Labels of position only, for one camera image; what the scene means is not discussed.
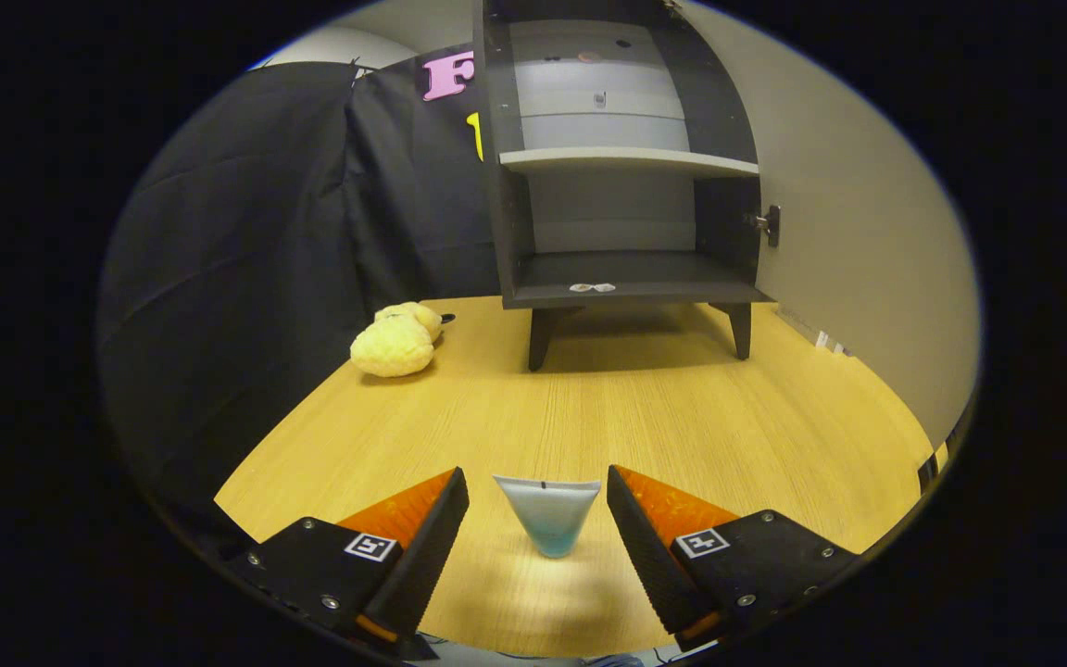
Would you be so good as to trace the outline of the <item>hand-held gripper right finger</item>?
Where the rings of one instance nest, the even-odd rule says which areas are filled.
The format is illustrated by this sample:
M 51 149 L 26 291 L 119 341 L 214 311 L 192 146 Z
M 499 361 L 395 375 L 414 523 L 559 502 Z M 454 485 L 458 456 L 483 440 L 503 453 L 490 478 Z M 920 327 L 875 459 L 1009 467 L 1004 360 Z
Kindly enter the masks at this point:
M 609 466 L 607 506 L 649 604 L 681 649 L 774 623 L 859 558 L 778 510 L 738 515 L 627 466 Z

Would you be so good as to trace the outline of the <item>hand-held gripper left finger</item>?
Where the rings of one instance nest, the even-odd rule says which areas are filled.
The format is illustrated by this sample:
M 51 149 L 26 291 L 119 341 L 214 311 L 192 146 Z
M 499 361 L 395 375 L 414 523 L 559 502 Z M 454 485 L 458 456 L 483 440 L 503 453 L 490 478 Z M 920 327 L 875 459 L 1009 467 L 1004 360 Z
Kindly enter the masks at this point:
M 431 654 L 418 626 L 468 507 L 453 466 L 338 522 L 299 518 L 224 566 L 325 635 L 380 654 Z

